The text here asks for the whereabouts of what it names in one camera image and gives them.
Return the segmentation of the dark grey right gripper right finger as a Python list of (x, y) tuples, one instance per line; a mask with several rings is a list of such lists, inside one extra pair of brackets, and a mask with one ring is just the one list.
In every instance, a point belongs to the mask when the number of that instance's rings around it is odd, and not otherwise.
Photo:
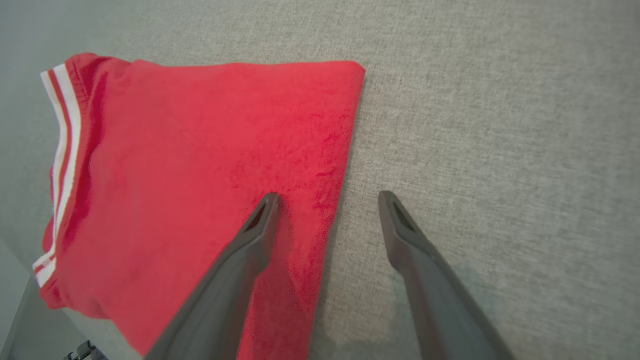
[(378, 195), (391, 266), (402, 276), (424, 360), (513, 360), (451, 266), (391, 191)]

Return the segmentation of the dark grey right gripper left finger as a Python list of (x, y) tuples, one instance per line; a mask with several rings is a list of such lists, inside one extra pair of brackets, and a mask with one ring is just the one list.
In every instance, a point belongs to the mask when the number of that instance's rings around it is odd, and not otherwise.
[(254, 284), (268, 267), (281, 220), (268, 193), (147, 353), (147, 360), (235, 360)]

